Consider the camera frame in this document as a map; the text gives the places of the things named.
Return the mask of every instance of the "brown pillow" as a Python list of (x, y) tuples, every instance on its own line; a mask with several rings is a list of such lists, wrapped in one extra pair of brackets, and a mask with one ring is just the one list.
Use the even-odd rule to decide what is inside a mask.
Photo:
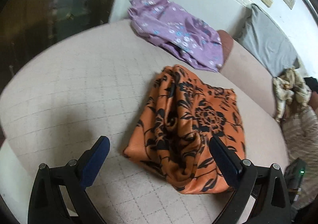
[(224, 65), (233, 48), (233, 38), (224, 30), (218, 30), (217, 33), (219, 34), (222, 42)]
[(314, 111), (318, 108), (318, 94), (316, 91), (311, 93), (310, 100), (308, 102), (308, 106), (311, 106)]

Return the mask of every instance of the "folded orange cloth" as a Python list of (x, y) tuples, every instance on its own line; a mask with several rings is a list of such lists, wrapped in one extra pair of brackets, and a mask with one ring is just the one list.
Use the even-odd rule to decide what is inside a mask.
[(209, 152), (213, 136), (245, 158), (236, 94), (203, 83), (185, 67), (167, 66), (157, 76), (123, 154), (166, 178), (180, 193), (218, 193), (229, 187)]

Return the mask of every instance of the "crumpled beige cloth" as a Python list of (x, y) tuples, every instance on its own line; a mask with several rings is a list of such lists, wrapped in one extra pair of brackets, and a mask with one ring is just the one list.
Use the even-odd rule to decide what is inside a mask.
[(275, 116), (277, 122), (280, 122), (284, 113), (285, 118), (290, 117), (292, 102), (295, 104), (296, 111), (300, 111), (307, 106), (311, 95), (311, 90), (306, 85), (304, 78), (300, 76), (294, 66), (286, 69), (283, 75), (274, 77), (273, 89), (277, 103)]

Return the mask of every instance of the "beige garment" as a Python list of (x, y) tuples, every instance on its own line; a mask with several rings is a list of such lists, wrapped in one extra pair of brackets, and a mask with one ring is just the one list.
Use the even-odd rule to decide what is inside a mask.
[(307, 164), (301, 183), (302, 192), (292, 207), (299, 210), (318, 194), (318, 120), (310, 106), (282, 122), (290, 162), (298, 157)]
[(284, 112), (286, 118), (290, 117), (290, 105), (296, 102), (297, 111), (307, 106), (310, 99), (310, 89), (305, 80), (295, 70), (295, 67), (288, 68), (285, 73), (273, 79), (273, 89), (276, 96), (277, 112), (275, 120), (280, 122)]

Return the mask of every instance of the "gray pillow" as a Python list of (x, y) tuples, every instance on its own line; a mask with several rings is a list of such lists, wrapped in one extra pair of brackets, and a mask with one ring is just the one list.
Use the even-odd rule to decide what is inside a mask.
[(237, 42), (249, 51), (272, 76), (290, 68), (297, 52), (282, 30), (256, 4)]

